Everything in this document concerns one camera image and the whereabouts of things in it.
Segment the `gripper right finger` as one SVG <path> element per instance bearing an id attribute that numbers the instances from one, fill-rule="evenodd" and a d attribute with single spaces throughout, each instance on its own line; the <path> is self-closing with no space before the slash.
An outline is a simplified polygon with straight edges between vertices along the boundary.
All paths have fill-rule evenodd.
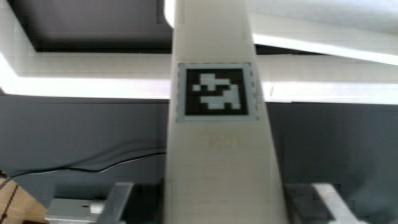
<path id="1" fill-rule="evenodd" d="M 333 214 L 328 224 L 370 224 L 356 217 L 335 186 L 329 183 L 315 183 L 313 188 Z"/>

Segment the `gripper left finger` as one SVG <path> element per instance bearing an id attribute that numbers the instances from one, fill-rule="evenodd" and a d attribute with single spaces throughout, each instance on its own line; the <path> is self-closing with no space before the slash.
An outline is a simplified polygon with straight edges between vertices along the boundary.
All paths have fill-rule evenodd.
<path id="1" fill-rule="evenodd" d="M 127 211 L 132 205 L 136 190 L 136 183 L 118 182 L 114 184 L 97 224 L 129 224 Z"/>

